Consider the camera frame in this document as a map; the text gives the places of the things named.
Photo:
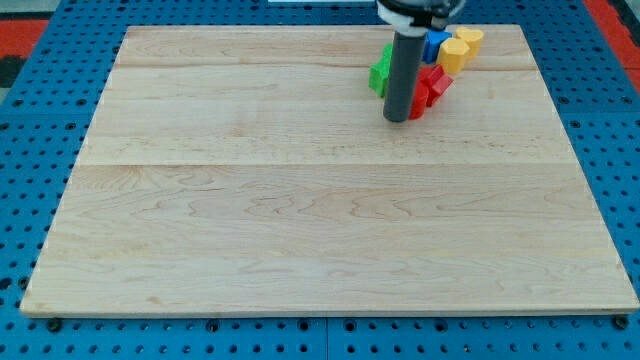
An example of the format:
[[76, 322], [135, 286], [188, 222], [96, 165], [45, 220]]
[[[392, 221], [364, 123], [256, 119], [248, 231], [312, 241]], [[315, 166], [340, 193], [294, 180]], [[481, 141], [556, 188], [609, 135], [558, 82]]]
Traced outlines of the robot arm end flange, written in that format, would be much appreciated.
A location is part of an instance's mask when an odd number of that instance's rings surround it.
[[466, 0], [377, 0], [377, 14], [399, 34], [420, 37], [444, 30], [463, 12]]

